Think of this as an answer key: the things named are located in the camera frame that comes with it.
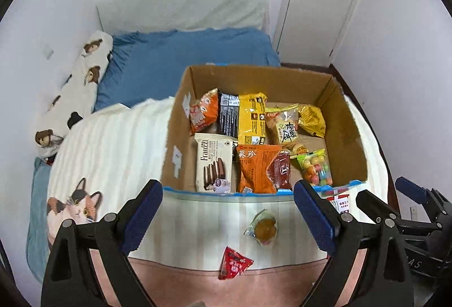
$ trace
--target bolt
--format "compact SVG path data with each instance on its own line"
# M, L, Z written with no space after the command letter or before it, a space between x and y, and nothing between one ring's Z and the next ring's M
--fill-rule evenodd
M340 217L341 217L341 219L342 219L343 221L346 221L347 223L349 223L349 222L351 222L351 221L353 220L352 215L349 214L349 213L347 213L347 212L342 213Z
M105 221L113 221L116 219L116 214L114 212L109 212L107 215L103 217Z
M63 225L63 228L69 228L72 225L72 220L65 219L62 225Z
M393 228L396 225L392 219L385 219L385 224L390 228Z

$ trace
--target calico cat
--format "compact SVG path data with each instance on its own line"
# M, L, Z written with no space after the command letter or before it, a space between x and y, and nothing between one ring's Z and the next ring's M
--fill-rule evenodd
M97 208L102 200L102 194L95 192L89 195L85 191L86 178L82 178L75 191L62 203L56 198L47 201L47 228L49 247L55 241L61 223L65 219L73 219L76 224L93 223L96 221Z

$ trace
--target orange snack bag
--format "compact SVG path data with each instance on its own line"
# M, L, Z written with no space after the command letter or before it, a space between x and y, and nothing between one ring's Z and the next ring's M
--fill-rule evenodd
M281 145L238 145L241 193L276 193L267 170L283 149Z
M190 106L190 126L192 134L202 131L218 118L218 89L212 89Z

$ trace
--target red triangular package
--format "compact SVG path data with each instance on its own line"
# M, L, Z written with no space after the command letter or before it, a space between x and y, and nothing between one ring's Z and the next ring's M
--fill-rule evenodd
M232 279L242 274L252 264L253 260L247 259L232 248L226 247L221 263L220 280Z

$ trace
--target wall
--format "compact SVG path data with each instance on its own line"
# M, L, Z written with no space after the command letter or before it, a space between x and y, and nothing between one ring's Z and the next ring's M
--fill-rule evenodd
M281 0L270 0L273 35ZM41 285L25 261L36 115L67 77L83 42L100 28L95 0L14 0L0 23L0 237L18 287L34 306ZM47 60L43 50L54 54Z
M450 199L451 42L452 18L441 0L359 0L333 60L368 116L392 177ZM409 219L414 203L398 198Z

